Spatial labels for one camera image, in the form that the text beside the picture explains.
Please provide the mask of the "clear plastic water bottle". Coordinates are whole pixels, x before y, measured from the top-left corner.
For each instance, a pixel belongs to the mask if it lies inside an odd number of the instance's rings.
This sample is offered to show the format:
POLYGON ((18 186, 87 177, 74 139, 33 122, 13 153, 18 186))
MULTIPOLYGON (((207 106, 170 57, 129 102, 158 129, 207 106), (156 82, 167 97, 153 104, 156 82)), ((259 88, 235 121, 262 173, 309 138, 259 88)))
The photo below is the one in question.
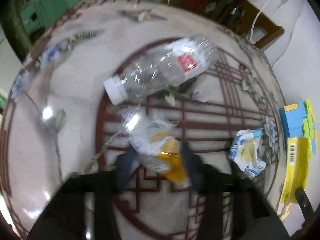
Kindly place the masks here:
POLYGON ((122 72, 104 81, 113 105, 178 87, 219 60, 218 47, 203 34, 156 44, 129 59, 122 72))

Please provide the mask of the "floral patterned tablecloth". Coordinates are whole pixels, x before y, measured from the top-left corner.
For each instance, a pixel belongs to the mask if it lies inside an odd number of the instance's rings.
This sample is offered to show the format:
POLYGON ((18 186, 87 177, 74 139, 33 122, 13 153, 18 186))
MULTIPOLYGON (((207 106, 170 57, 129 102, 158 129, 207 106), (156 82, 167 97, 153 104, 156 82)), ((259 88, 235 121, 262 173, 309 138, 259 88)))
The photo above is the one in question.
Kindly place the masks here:
POLYGON ((264 53, 227 28, 182 9, 126 0, 84 0, 46 32, 13 86, 1 127, 1 189, 13 226, 26 239, 61 180, 95 164, 111 165, 128 145, 121 117, 104 81, 153 48, 205 34, 219 60, 187 90, 140 105, 174 123, 172 135, 196 154, 230 172, 228 150, 237 131, 267 127, 259 157, 266 168, 255 185, 278 206, 285 174, 279 108, 285 104, 264 53))

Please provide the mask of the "yellow white wrapper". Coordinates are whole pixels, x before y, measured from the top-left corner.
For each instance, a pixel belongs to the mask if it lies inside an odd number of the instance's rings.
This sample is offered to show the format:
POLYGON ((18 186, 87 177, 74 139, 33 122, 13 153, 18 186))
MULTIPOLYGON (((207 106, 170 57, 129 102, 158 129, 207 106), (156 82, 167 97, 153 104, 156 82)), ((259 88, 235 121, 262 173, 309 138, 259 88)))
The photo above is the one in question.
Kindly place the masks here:
POLYGON ((143 165, 167 178, 178 187, 188 185, 180 154, 180 143, 172 135, 175 124, 159 116, 136 112, 125 123, 131 146, 143 165))

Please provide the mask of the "yellow medicine box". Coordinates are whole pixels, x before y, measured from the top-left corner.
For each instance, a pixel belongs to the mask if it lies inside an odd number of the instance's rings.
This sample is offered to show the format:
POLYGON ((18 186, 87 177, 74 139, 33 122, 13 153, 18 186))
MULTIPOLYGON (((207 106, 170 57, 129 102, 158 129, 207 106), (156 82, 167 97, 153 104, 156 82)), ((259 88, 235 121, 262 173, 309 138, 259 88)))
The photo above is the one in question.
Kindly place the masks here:
POLYGON ((306 189, 311 156, 312 144, 308 137, 287 139, 286 175, 277 211, 281 221, 289 215, 291 205, 298 203, 295 192, 300 187, 306 189))

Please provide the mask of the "blue green toy block set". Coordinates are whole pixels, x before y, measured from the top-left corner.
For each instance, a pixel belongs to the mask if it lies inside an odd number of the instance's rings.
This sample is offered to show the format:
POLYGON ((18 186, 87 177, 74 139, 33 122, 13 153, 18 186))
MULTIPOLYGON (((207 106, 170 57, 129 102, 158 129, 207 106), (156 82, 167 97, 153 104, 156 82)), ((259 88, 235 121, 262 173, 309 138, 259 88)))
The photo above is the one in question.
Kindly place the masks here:
POLYGON ((319 149, 316 116, 310 99, 280 107, 280 117, 286 138, 307 137, 311 140, 312 153, 319 149))

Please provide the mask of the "blue white snack wrapper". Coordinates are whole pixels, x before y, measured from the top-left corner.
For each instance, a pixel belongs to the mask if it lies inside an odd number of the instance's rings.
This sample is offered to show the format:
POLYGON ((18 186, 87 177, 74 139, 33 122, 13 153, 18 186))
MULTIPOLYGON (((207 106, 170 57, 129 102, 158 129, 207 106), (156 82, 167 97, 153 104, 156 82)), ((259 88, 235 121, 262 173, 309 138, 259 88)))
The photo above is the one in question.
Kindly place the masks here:
POLYGON ((261 137, 262 129, 238 131, 229 150, 229 158, 249 179, 254 179, 266 167, 266 163, 258 157, 261 137))

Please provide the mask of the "wooden chair by wall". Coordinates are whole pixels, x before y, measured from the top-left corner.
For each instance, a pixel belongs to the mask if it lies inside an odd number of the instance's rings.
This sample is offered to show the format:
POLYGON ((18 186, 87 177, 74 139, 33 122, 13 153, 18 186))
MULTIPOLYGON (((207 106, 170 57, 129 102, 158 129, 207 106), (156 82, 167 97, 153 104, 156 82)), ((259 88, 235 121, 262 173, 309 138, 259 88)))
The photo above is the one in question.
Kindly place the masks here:
POLYGON ((282 26, 276 25, 247 0, 232 1, 225 7, 218 22, 237 35, 251 39, 262 50, 270 47, 285 33, 282 26))

